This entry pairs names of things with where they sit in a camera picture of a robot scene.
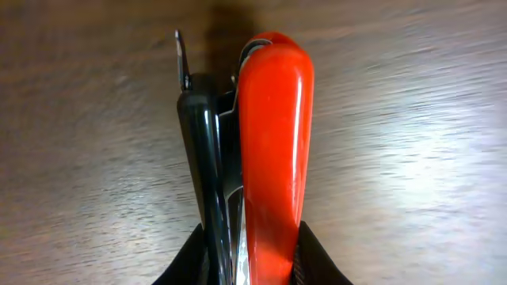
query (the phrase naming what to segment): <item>red handle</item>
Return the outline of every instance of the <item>red handle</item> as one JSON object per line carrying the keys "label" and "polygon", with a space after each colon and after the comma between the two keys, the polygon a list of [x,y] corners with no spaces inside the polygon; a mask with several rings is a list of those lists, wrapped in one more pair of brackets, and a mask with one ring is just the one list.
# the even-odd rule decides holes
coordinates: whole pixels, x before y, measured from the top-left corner
{"label": "red handle", "polygon": [[303,208],[314,70],[307,53],[276,32],[238,81],[251,284],[288,284]]}

